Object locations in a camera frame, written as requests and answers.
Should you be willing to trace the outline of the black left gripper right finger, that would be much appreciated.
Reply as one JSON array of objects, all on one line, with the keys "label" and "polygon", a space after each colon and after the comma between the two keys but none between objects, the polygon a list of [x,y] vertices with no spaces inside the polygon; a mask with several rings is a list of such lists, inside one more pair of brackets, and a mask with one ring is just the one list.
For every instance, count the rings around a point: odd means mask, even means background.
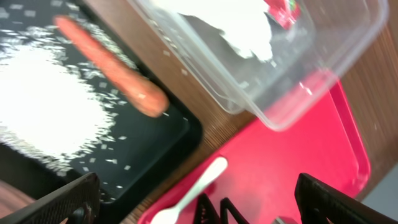
[{"label": "black left gripper right finger", "polygon": [[298,176],[295,200],[303,224],[397,224],[306,173]]}]

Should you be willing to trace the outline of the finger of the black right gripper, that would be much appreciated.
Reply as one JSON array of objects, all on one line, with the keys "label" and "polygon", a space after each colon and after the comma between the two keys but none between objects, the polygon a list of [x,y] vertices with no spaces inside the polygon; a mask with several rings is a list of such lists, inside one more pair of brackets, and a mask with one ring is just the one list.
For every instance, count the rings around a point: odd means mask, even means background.
[{"label": "finger of the black right gripper", "polygon": [[220,217],[207,194],[201,194],[197,198],[193,224],[221,224]]},{"label": "finger of the black right gripper", "polygon": [[228,224],[228,214],[231,214],[237,224],[249,224],[249,222],[240,214],[239,210],[233,205],[231,200],[226,197],[220,202],[220,220],[222,224]]}]

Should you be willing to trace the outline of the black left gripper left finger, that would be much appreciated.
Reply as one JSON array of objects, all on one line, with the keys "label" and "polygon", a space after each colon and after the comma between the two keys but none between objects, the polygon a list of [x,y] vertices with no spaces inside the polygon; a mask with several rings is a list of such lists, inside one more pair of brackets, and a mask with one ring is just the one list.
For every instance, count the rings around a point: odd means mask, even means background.
[{"label": "black left gripper left finger", "polygon": [[99,212],[100,180],[95,173],[88,173],[1,218],[1,223],[96,223]]}]

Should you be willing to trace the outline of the white plastic spoon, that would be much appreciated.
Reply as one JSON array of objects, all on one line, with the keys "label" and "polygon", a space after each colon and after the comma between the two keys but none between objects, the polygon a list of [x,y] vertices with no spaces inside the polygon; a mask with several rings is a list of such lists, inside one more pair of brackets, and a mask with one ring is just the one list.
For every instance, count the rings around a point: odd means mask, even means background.
[{"label": "white plastic spoon", "polygon": [[196,197],[200,195],[227,168],[228,161],[224,157],[217,157],[190,187],[188,192],[173,206],[155,214],[150,224],[175,224],[180,212]]}]

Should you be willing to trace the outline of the white rice grains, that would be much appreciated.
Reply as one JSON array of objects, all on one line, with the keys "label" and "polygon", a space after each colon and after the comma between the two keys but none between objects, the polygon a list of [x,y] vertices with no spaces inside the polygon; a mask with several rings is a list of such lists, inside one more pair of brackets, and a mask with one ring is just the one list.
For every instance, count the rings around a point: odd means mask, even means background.
[{"label": "white rice grains", "polygon": [[59,177],[94,172],[121,189],[129,170],[121,118],[135,109],[54,24],[74,19],[128,67],[136,64],[76,1],[1,2],[1,142]]}]

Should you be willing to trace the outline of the orange carrot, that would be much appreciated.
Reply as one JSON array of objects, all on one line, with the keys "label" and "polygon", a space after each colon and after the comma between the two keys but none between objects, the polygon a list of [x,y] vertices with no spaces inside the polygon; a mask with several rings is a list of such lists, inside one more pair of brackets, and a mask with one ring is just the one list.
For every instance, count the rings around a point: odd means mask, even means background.
[{"label": "orange carrot", "polygon": [[82,26],[67,16],[56,16],[54,23],[74,46],[91,60],[104,76],[122,93],[137,110],[156,118],[169,108],[167,95],[157,85],[129,68],[115,54],[89,34]]}]

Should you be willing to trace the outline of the white tissue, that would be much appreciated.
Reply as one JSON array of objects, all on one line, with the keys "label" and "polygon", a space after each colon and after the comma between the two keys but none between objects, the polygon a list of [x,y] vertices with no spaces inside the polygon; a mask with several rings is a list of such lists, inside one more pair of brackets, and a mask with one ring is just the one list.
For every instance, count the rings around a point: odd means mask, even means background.
[{"label": "white tissue", "polygon": [[221,31],[220,36],[242,58],[257,57],[266,62],[273,57],[271,25],[264,0],[153,0],[153,5],[169,12],[196,17]]}]

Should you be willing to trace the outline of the red snack wrapper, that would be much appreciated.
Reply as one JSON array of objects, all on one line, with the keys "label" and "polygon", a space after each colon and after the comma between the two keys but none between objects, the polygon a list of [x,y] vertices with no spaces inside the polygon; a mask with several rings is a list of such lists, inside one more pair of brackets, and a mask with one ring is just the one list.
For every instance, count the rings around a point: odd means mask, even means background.
[{"label": "red snack wrapper", "polygon": [[300,17],[301,8],[296,0],[264,0],[266,14],[284,29],[290,29]]}]

